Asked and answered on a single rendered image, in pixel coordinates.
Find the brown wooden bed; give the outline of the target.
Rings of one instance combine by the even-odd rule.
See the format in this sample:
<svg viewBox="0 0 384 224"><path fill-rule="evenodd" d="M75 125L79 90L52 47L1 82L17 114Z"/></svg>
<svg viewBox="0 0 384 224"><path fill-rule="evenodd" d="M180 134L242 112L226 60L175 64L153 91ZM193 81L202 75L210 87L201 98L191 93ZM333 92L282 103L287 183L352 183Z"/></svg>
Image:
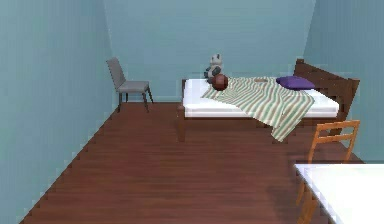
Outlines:
<svg viewBox="0 0 384 224"><path fill-rule="evenodd" d="M315 85L313 90L308 90L315 99L315 104L298 123L298 127L347 119L360 84L359 79L335 75L307 64L303 59L296 60L293 75L305 78ZM177 108L177 136L180 142L185 141L186 120L251 120L250 116L233 105L202 98L207 90L208 83L204 79L182 80L183 99Z"/></svg>

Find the brown ball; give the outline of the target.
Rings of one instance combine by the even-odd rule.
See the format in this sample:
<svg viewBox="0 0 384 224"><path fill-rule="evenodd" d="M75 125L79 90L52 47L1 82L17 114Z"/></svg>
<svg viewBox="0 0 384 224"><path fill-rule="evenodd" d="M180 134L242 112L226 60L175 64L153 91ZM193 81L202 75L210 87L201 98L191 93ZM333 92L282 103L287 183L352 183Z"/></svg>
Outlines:
<svg viewBox="0 0 384 224"><path fill-rule="evenodd" d="M228 86L228 77L224 74L218 74L212 78L212 87L216 91L223 91Z"/></svg>

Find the grey white plush toy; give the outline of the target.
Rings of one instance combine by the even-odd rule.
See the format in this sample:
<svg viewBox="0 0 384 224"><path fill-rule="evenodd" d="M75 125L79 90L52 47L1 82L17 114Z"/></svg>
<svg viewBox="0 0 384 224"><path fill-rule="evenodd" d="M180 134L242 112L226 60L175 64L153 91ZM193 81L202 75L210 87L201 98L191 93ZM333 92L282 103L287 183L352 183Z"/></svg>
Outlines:
<svg viewBox="0 0 384 224"><path fill-rule="evenodd" d="M222 71L222 56L217 53L210 58L210 66L205 70L204 77L208 83L212 82L212 79L220 74Z"/></svg>

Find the grey chair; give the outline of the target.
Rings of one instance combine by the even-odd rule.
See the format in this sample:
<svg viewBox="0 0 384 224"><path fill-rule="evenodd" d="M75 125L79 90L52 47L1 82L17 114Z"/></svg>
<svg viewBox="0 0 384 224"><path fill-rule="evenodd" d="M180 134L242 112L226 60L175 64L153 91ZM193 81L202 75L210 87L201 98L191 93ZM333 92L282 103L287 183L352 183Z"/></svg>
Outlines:
<svg viewBox="0 0 384 224"><path fill-rule="evenodd" d="M123 95L128 96L130 93L140 93L143 97L144 106L146 111L148 109L148 102L146 96L149 96L151 102L153 102L152 93L150 90L150 84L148 81L129 81L125 78L119 60L116 57L112 57L106 61L111 78L114 84L115 91L119 96L118 110L121 110L121 104Z"/></svg>

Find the green striped blanket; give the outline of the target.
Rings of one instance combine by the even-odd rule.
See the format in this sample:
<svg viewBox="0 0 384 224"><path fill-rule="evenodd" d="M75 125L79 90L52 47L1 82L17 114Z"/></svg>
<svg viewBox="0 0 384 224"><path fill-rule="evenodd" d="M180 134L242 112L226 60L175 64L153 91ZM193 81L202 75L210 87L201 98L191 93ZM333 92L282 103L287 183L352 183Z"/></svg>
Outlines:
<svg viewBox="0 0 384 224"><path fill-rule="evenodd" d="M265 78L268 82L258 83L255 78ZM225 90L216 91L210 85L202 98L233 105L248 117L271 126L271 135L279 142L284 141L315 103L304 90L286 89L275 77L229 78Z"/></svg>

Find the purple pillow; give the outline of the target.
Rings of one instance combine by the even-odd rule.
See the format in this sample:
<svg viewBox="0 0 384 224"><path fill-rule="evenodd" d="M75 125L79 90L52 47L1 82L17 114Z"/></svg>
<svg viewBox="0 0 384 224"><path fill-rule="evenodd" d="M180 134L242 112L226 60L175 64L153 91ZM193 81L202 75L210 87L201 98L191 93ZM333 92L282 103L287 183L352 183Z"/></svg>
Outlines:
<svg viewBox="0 0 384 224"><path fill-rule="evenodd" d="M276 82L290 90L310 90L315 88L311 81L299 76L279 77L276 79Z"/></svg>

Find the orange wooden chair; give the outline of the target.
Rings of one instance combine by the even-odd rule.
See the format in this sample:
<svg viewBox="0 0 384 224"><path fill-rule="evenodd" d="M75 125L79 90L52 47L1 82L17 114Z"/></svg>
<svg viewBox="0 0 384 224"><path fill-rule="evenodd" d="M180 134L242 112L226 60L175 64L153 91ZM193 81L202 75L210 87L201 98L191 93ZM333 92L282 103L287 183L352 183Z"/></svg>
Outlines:
<svg viewBox="0 0 384 224"><path fill-rule="evenodd" d="M307 165L313 161L316 146L318 144L341 142L347 140L349 145L346 149L344 158L340 161L341 164L348 163L354 148L356 136L359 130L359 120L346 120L333 123L318 124L314 133L310 150L307 156ZM296 198L296 205L303 202L301 212L297 220L297 224L310 224L313 212L318 205L318 201L314 198L314 193L309 188L309 184L302 180Z"/></svg>

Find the white table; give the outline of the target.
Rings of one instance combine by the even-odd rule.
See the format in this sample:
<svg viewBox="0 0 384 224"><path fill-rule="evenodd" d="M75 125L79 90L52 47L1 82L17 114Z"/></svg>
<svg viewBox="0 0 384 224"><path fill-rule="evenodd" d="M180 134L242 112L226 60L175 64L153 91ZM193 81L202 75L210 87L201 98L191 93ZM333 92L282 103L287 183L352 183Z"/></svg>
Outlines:
<svg viewBox="0 0 384 224"><path fill-rule="evenodd" d="M297 224L320 204L332 224L384 224L384 164L295 164L309 189Z"/></svg>

